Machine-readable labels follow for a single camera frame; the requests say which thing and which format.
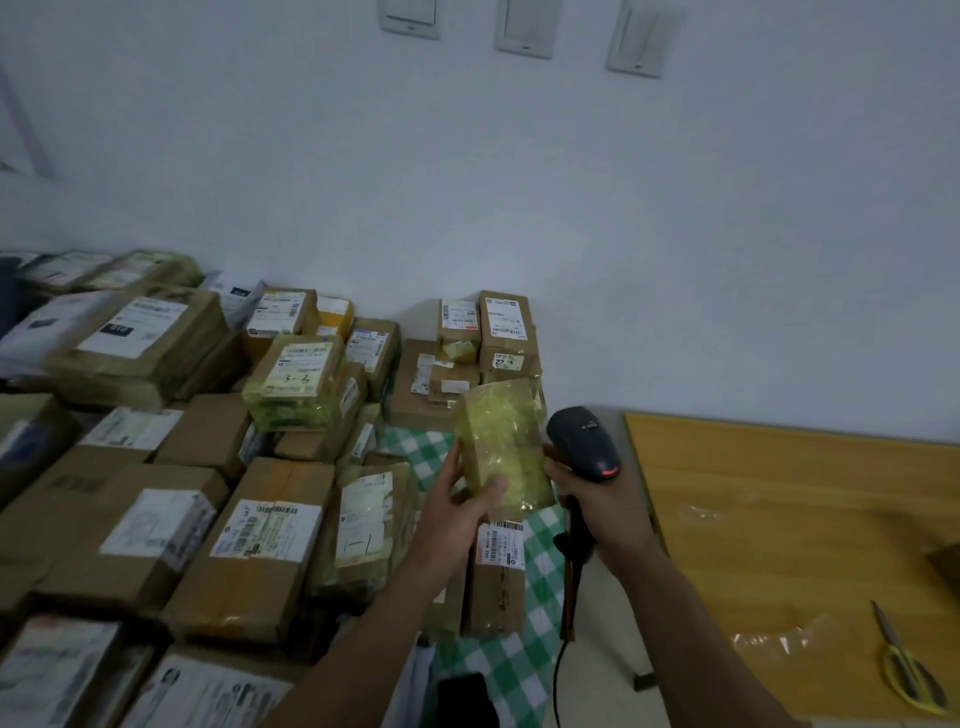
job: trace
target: green checkered cloth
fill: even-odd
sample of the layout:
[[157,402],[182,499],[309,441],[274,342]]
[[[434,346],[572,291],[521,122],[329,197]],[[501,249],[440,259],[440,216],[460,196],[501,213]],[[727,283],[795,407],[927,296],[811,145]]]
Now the green checkered cloth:
[[[428,491],[452,445],[453,435],[386,427],[379,449],[406,457],[420,489]],[[564,612],[564,558],[553,546],[553,537],[564,528],[560,506],[535,513],[523,526],[527,565],[527,621],[523,631],[499,640],[439,643],[431,668],[424,725],[431,724],[436,714],[437,683],[472,672],[487,678],[487,693],[503,728],[540,728],[543,723]]]

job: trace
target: yellow scissors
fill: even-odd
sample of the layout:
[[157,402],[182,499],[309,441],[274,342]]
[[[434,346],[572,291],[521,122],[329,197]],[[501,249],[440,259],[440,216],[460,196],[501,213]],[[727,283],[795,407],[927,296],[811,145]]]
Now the yellow scissors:
[[883,653],[881,664],[890,687],[914,708],[935,716],[948,716],[947,693],[924,664],[903,649],[903,645],[897,639],[897,633],[883,614],[883,610],[875,601],[870,603],[874,605],[876,621],[880,625],[880,631],[883,632],[883,638],[887,641],[887,649]]

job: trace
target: pile of boxes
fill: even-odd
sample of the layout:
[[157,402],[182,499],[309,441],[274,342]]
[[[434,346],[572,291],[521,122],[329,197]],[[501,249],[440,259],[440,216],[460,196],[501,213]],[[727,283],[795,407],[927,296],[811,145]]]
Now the pile of boxes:
[[525,298],[440,301],[436,340],[401,343],[346,299],[203,280],[182,255],[21,276],[48,300],[0,340],[0,714],[159,728],[216,705],[254,725],[413,540],[425,494],[378,452],[386,425],[456,432],[460,498],[511,480],[424,634],[522,628],[523,519],[553,502]]

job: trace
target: wooden table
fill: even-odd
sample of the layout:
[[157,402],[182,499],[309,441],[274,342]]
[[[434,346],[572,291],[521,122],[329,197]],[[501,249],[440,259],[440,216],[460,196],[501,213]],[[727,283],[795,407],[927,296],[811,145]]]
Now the wooden table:
[[871,599],[960,706],[960,598],[924,557],[960,541],[960,448],[625,420],[671,558],[792,715],[924,717],[881,677]]

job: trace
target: package wrapped in plastic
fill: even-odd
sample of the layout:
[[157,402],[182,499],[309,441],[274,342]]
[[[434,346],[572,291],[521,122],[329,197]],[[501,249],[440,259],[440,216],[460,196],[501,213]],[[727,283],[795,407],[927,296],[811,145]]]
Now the package wrapped in plastic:
[[273,340],[243,388],[261,432],[323,429],[338,424],[340,380],[347,358],[339,336],[293,336]]
[[454,427],[463,441],[472,495],[482,492],[495,475],[507,477],[507,492],[494,512],[498,519],[522,521],[553,505],[529,380],[512,379],[468,390],[457,402]]

